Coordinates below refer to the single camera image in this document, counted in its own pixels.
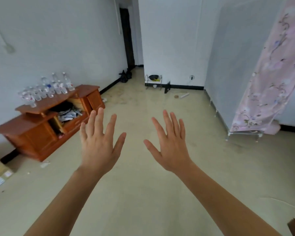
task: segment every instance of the forearm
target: forearm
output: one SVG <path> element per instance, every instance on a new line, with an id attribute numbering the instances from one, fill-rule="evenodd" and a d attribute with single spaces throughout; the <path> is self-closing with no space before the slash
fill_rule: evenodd
<path id="1" fill-rule="evenodd" d="M 79 213 L 101 178 L 79 168 L 59 194 L 35 221 L 25 236 L 67 236 L 70 235 Z"/>
<path id="2" fill-rule="evenodd" d="M 280 235 L 194 163 L 176 175 L 196 196 L 225 236 Z"/>

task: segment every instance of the wooden cabinet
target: wooden cabinet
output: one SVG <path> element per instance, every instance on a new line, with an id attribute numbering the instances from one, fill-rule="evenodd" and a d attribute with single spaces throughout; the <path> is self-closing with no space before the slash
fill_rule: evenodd
<path id="1" fill-rule="evenodd" d="M 44 98 L 36 102 L 37 107 L 28 105 L 17 107 L 22 114 L 0 125 L 4 135 L 20 153 L 43 161 L 78 130 L 82 122 L 87 123 L 90 112 L 105 108 L 98 86 L 80 85 L 68 94 L 57 94 L 54 98 Z M 61 123 L 58 113 L 50 108 L 69 101 L 82 110 L 82 115 Z"/>

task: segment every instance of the floor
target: floor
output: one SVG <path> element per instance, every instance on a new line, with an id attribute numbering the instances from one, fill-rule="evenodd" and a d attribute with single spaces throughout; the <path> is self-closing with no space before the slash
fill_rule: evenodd
<path id="1" fill-rule="evenodd" d="M 143 85 L 143 69 L 128 83 L 103 94 L 108 99 L 105 123 L 117 113 L 115 136 L 127 132 L 114 169 L 100 180 L 83 208 L 71 235 L 222 235 L 205 209 L 170 172 L 146 150 L 143 140 L 158 145 L 151 122 L 162 121 L 162 110 L 183 118 L 190 156 L 202 170 L 283 235 L 295 218 L 295 133 L 230 136 L 203 91 L 164 89 Z M 189 92 L 183 99 L 174 95 Z M 0 236 L 23 235 L 60 191 L 80 162 L 75 134 L 47 160 L 17 157 L 18 169 L 0 186 Z"/>

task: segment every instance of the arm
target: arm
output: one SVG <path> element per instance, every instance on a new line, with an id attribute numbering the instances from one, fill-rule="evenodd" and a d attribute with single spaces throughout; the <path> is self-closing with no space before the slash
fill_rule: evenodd
<path id="1" fill-rule="evenodd" d="M 159 152 L 148 140 L 144 140 L 144 144 L 162 167 L 181 179 L 204 206 L 222 233 L 225 236 L 279 236 L 275 229 L 192 162 L 186 147 L 185 126 L 182 119 L 178 123 L 174 113 L 170 113 L 170 119 L 167 111 L 163 112 L 163 116 L 167 135 L 159 122 L 152 118 L 161 151 Z"/>
<path id="2" fill-rule="evenodd" d="M 104 110 L 98 115 L 92 111 L 87 126 L 81 124 L 82 163 L 69 181 L 44 210 L 24 236 L 60 235 L 71 233 L 85 202 L 97 182 L 109 172 L 117 162 L 126 133 L 122 133 L 113 146 L 113 135 L 117 115 L 111 116 L 103 134 Z"/>

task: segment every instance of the pink fabric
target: pink fabric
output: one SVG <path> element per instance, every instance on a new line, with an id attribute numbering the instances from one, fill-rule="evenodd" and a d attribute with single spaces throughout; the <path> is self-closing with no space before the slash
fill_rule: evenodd
<path id="1" fill-rule="evenodd" d="M 230 131 L 265 131 L 295 89 L 295 0 L 287 0 L 261 52 Z"/>

